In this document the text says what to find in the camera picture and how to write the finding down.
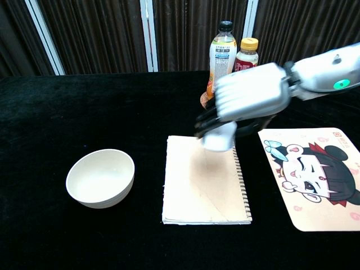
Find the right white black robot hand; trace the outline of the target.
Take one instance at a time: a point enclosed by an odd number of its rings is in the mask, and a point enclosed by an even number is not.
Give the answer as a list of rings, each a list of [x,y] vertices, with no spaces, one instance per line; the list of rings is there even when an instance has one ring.
[[[236,137],[248,136],[264,129],[290,100],[285,69],[275,63],[225,75],[215,83],[205,112],[196,118],[195,136],[201,138],[225,124],[251,119],[235,131]]]

